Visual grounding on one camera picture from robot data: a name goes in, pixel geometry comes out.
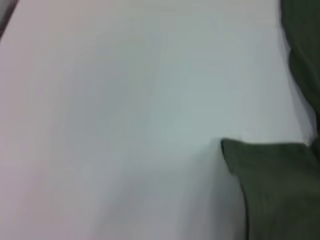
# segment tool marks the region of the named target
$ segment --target green clothing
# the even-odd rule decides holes
[[[289,67],[320,116],[320,0],[281,0]],[[249,240],[320,240],[320,139],[246,144],[224,139],[230,172],[242,186]]]

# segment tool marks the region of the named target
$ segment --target white table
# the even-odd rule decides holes
[[[275,0],[23,0],[0,44],[1,240],[231,240],[219,139],[308,142]]]

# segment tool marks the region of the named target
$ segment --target dark green cloth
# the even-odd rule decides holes
[[[280,3],[291,74],[320,116],[320,0]],[[320,240],[319,138],[311,147],[230,139],[221,147],[245,195],[249,240]]]

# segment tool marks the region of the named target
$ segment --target white surface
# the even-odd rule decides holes
[[[0,45],[0,239],[241,239],[220,138],[314,130],[277,5],[21,1]]]

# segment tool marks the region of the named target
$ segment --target green fabric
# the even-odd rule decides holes
[[[281,0],[281,22],[293,79],[320,116],[320,0]],[[221,147],[245,195],[249,240],[320,240],[319,138],[311,147],[230,139]]]

